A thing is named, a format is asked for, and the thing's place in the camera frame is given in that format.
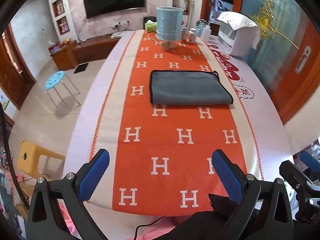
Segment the purple grey microfiber towel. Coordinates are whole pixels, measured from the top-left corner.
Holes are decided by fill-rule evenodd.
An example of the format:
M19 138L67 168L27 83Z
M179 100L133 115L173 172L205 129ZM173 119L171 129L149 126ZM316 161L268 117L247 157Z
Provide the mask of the purple grey microfiber towel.
M233 97L217 71L153 70L149 82L150 102L168 106L231 105Z

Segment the yellow plastic stool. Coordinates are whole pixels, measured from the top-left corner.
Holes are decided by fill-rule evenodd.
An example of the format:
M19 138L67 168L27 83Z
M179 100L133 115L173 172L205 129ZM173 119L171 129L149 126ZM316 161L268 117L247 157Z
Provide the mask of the yellow plastic stool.
M33 142L23 140L17 158L17 167L26 175L39 179L42 175L38 171L40 156L65 160L65 156L43 148Z

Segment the blue round stool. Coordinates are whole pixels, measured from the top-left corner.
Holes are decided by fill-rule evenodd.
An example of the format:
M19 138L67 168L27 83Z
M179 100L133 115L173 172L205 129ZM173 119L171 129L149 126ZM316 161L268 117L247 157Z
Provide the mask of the blue round stool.
M52 101L52 103L57 107L57 104L55 103L54 99L52 98L51 94L50 94L50 90L54 90L57 94L57 96L60 98L60 100L62 102L65 102L64 99L62 98L62 96L60 95L60 93L57 91L56 86L58 84L62 84L63 87L67 90L67 92L71 95L71 97L74 99L74 101L81 106L81 103L78 101L78 99L75 97L75 95L70 91L70 89L67 87L67 85L64 82L64 79L67 79L71 85L74 87L74 89L77 91L78 94L80 94L80 90L78 90L78 88L76 87L76 85L71 81L71 79L67 76L66 72L63 70L57 71L55 72L53 75L51 75L46 83L44 84L44 89L48 95L48 97L50 98L50 100Z

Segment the brown wooden door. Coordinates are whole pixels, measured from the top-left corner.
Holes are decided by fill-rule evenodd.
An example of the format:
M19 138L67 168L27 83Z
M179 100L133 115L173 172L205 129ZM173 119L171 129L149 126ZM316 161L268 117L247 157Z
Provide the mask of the brown wooden door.
M21 109L35 83L9 24L1 32L1 89L14 106Z

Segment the orange H-pattern table runner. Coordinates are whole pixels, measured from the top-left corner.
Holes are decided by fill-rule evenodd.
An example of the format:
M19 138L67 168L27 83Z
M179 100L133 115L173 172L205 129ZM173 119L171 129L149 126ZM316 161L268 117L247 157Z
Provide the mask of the orange H-pattern table runner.
M92 151L110 164L90 203L114 211L183 216L210 207L226 191L212 167L221 149L245 173L263 177L252 125L231 81L201 40L163 51L143 30L129 34L99 114ZM230 106L166 106L150 102L154 70L216 71L233 97Z

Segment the orange framed glass door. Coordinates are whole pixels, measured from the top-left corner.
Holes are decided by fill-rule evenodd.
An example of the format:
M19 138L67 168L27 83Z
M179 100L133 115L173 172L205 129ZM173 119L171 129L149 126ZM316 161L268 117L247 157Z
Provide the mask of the orange framed glass door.
M278 30L299 49L278 34L260 38L251 49L247 64L256 74L285 124L304 105L315 90L319 73L319 32L295 0L272 0ZM264 0L242 0L240 12L249 18L258 12Z

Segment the wooden tv cabinet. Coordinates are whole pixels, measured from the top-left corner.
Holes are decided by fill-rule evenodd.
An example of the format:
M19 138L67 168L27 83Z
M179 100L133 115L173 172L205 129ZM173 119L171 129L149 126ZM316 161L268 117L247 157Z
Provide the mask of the wooden tv cabinet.
M107 34L84 42L71 41L51 55L51 58L59 70L74 69L83 63L106 59L119 40Z

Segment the white plastic bottle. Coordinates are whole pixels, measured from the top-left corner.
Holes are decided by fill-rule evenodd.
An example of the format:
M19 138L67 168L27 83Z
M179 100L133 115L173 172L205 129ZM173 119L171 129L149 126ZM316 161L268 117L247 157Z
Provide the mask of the white plastic bottle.
M209 38L211 36L212 30L210 25L206 25L203 30L202 30L202 34L201 34L201 40L203 42L208 42Z

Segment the gold hanging ornament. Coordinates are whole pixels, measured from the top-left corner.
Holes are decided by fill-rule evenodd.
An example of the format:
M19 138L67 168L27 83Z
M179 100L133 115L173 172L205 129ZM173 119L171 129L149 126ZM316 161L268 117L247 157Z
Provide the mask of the gold hanging ornament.
M289 42L296 49L299 49L299 47L296 44L294 44L289 38L282 34L276 27L276 20L274 18L274 12L272 10L272 7L272 0L264 0L262 7L260 7L258 12L251 17L251 20L260 29L260 36L262 38L269 38L273 34L278 34L282 38L287 40L287 42Z

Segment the wooden roll holder stand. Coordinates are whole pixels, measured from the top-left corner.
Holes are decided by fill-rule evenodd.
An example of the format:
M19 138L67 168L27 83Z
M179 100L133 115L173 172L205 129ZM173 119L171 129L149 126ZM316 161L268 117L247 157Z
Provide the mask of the wooden roll holder stand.
M172 41L163 41L160 43L160 48L163 51L173 51L176 49L176 47L177 47L177 44Z

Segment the white pill bottle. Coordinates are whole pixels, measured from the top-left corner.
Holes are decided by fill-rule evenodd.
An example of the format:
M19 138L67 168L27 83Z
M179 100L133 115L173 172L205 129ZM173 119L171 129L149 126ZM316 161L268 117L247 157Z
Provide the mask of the white pill bottle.
M197 38L197 29L191 28L189 30L189 43L196 43L196 38Z

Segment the glass jar with metal lid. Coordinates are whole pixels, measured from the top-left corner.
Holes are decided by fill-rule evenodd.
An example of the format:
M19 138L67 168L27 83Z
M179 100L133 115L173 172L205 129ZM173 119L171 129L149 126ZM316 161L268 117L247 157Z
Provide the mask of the glass jar with metal lid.
M188 36L189 36L189 31L186 26L181 27L181 41L182 42L187 42L188 41Z

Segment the green tissue box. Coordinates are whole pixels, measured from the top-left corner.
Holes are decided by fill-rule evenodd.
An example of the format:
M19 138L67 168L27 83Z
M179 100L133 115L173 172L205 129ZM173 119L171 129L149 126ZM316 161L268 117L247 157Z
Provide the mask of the green tissue box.
M153 22L152 20L147 20L144 23L144 27L147 33L155 33L157 29L157 22Z

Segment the light blue towel roll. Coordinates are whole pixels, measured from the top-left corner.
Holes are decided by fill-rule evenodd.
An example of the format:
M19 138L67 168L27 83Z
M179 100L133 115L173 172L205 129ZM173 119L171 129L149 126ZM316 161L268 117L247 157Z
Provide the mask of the light blue towel roll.
M162 41L180 41L183 23L182 8L157 7L156 37Z

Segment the white wall shelf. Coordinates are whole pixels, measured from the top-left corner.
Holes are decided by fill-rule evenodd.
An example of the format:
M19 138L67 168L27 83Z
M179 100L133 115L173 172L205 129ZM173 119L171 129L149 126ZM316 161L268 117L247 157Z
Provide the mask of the white wall shelf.
M72 21L68 0L48 0L48 2L59 42L61 43L67 38L76 41L77 34Z

